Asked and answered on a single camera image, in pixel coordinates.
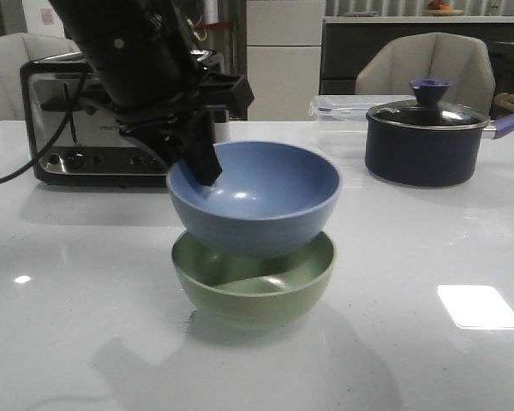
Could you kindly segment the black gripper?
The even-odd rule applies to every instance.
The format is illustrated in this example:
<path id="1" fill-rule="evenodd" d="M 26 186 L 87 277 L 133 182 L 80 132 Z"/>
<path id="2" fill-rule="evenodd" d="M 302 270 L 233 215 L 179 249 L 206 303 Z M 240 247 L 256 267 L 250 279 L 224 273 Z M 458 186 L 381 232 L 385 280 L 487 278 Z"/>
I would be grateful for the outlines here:
<path id="1" fill-rule="evenodd" d="M 51 4 L 108 95 L 98 107 L 121 136 L 162 162 L 184 160 L 200 185 L 222 173 L 216 109 L 244 113 L 254 95 L 244 74 L 197 60 L 188 24 L 172 1 L 54 1 Z"/>

